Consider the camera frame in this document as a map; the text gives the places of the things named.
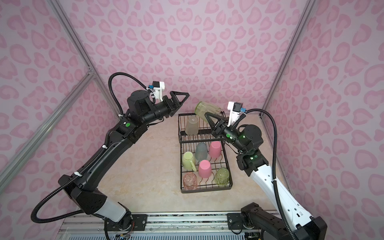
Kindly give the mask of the magenta pink plastic cup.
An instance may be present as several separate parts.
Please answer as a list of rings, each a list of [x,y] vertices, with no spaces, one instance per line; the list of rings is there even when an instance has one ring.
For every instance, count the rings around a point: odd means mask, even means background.
[[[203,179],[208,179],[212,174],[212,166],[208,160],[202,160],[199,163],[199,176]]]

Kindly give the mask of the clear green plastic cup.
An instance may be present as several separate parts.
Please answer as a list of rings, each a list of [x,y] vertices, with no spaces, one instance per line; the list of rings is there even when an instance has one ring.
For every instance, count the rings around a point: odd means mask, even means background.
[[[195,107],[195,114],[199,116],[205,123],[208,123],[208,120],[205,117],[205,113],[207,112],[215,115],[221,115],[222,110],[216,105],[200,101]]]

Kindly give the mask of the frosted pale green textured cup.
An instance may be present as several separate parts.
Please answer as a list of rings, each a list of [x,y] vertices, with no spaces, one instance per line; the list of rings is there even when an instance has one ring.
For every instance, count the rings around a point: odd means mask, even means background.
[[[199,133],[199,119],[196,116],[188,118],[185,132],[188,136],[195,136]]]

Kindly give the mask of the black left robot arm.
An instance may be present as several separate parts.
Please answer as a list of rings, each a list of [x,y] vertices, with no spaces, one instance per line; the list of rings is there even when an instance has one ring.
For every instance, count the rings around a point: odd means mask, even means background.
[[[59,179],[70,199],[87,215],[94,215],[116,223],[123,230],[132,224],[131,212],[98,190],[98,185],[118,158],[135,144],[148,130],[149,125],[163,118],[172,117],[188,99],[189,94],[170,92],[159,103],[150,100],[145,90],[134,91],[127,99],[129,109],[123,118],[106,134],[104,145],[78,172]]]

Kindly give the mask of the bright green clear cup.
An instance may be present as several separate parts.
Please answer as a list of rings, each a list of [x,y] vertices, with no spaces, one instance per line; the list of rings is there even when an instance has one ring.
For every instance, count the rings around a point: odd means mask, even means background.
[[[218,186],[226,186],[230,181],[230,172],[227,168],[220,168],[215,175],[215,182]]]

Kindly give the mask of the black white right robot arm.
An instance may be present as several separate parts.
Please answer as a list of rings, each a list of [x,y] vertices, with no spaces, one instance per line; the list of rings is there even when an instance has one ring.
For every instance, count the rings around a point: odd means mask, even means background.
[[[212,135],[220,137],[238,150],[237,164],[263,190],[280,216],[252,203],[241,209],[242,226],[260,229],[276,240],[323,240],[327,224],[321,217],[313,217],[277,178],[277,139],[274,139],[273,158],[268,161],[260,151],[264,140],[256,125],[239,125],[240,116],[233,124],[229,118],[205,113]]]

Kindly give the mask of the clear pink plastic cup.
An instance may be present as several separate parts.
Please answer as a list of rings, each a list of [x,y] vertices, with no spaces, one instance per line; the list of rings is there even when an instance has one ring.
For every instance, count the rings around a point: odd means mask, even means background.
[[[187,191],[196,190],[198,187],[196,175],[194,173],[186,173],[183,177],[183,185]]]

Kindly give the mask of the frosted teal textured cup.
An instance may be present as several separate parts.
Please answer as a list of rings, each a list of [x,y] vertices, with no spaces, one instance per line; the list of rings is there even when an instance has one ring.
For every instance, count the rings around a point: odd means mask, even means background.
[[[206,160],[208,157],[208,148],[205,143],[199,143],[196,147],[195,158],[197,162],[201,162],[202,160]]]

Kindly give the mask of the light green ceramic mug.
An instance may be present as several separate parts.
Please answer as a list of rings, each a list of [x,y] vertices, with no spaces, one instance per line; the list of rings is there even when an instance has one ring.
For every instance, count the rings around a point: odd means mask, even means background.
[[[185,170],[196,172],[196,159],[192,152],[185,152],[182,156],[182,164]]]

